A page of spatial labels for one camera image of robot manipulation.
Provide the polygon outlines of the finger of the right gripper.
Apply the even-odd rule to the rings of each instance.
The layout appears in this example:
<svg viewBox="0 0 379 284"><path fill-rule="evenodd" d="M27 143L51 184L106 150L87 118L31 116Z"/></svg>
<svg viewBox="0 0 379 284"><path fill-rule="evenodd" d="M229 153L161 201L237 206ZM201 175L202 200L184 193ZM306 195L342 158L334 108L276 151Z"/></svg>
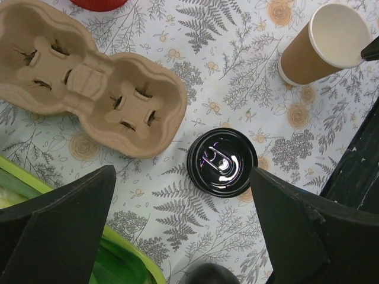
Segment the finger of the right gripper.
<svg viewBox="0 0 379 284"><path fill-rule="evenodd" d="M373 40L361 51L361 58L367 62L378 60L379 58L379 38Z"/></svg>

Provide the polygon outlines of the brown paper coffee cup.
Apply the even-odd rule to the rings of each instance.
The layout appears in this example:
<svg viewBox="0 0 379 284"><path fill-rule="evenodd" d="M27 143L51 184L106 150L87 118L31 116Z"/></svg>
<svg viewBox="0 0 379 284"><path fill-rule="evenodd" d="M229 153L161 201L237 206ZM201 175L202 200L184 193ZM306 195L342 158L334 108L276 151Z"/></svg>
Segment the brown paper coffee cup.
<svg viewBox="0 0 379 284"><path fill-rule="evenodd" d="M290 85L307 85L344 69L359 66L361 50L372 41L364 19L351 7L328 3L284 49L278 71Z"/></svg>

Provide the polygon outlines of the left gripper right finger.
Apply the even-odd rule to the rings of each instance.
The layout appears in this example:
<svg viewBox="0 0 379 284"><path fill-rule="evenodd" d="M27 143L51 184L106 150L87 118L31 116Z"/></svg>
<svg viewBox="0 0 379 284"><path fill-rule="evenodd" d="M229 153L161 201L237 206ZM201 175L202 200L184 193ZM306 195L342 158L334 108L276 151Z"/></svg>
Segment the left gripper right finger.
<svg viewBox="0 0 379 284"><path fill-rule="evenodd" d="M258 167L252 194L268 283L378 283L378 215L300 189Z"/></svg>

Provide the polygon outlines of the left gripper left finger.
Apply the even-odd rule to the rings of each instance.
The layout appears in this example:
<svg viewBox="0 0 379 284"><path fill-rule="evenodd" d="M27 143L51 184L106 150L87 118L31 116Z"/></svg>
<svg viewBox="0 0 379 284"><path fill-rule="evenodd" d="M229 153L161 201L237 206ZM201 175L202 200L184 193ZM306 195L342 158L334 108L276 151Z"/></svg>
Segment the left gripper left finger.
<svg viewBox="0 0 379 284"><path fill-rule="evenodd" d="M115 182L103 166L1 210L1 283L88 283Z"/></svg>

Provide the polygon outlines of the brown cardboard cup carrier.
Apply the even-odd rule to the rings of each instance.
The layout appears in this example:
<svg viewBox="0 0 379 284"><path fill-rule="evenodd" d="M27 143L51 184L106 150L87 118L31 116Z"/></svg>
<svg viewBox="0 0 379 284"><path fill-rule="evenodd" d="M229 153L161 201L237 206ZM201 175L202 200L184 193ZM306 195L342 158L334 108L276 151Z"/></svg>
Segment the brown cardboard cup carrier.
<svg viewBox="0 0 379 284"><path fill-rule="evenodd" d="M139 159L168 148L187 108L174 72L136 53L101 53L79 21L43 1L1 2L1 98L74 114L93 140Z"/></svg>

